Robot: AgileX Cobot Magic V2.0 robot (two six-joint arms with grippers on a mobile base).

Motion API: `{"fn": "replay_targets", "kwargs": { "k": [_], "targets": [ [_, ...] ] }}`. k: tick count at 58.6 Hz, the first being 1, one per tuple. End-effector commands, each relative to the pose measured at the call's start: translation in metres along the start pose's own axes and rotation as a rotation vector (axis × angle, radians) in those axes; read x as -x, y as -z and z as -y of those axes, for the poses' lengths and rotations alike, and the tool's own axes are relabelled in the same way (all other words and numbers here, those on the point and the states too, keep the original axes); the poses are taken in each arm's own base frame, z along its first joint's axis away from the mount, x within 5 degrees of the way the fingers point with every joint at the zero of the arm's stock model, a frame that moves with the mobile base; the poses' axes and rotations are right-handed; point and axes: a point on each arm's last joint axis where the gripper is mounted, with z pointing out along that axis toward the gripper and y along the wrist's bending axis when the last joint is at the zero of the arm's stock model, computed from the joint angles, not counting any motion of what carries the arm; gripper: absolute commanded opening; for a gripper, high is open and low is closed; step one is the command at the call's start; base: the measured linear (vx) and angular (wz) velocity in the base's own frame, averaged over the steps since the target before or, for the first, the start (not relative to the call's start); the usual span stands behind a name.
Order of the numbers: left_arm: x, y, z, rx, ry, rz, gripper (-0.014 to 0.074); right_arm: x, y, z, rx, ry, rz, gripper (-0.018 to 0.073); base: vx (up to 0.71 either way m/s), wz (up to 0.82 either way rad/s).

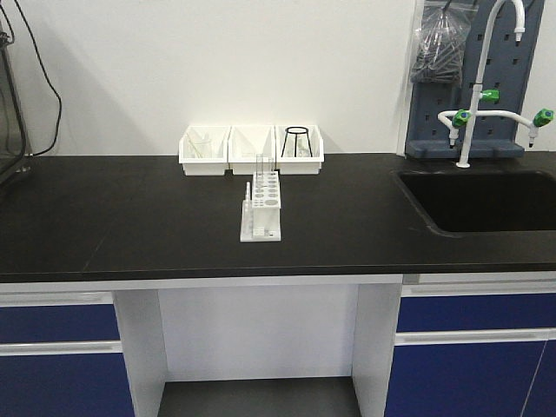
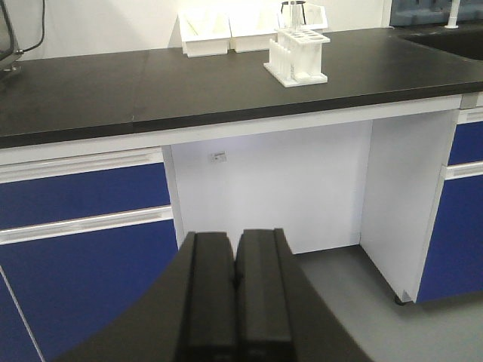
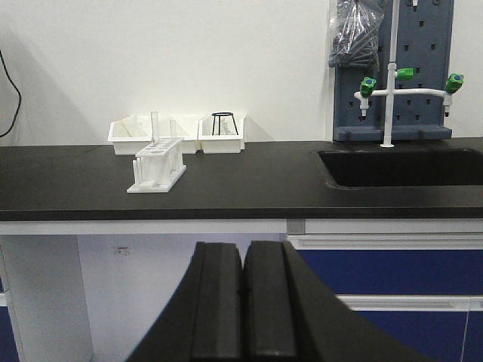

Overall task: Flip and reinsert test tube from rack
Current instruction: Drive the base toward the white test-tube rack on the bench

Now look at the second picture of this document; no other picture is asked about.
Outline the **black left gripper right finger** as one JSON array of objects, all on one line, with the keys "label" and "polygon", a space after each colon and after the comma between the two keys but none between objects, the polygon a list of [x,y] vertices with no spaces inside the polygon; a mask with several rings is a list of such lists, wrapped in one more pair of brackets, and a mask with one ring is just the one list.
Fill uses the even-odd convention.
[{"label": "black left gripper right finger", "polygon": [[311,285],[282,229],[247,229],[238,244],[240,361],[369,361]]}]

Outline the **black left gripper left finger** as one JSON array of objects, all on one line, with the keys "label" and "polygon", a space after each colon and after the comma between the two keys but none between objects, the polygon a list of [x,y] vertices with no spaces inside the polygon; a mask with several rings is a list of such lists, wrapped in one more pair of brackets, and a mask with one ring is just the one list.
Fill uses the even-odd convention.
[{"label": "black left gripper left finger", "polygon": [[190,232],[150,288],[59,361],[234,361],[234,259],[224,232]]}]

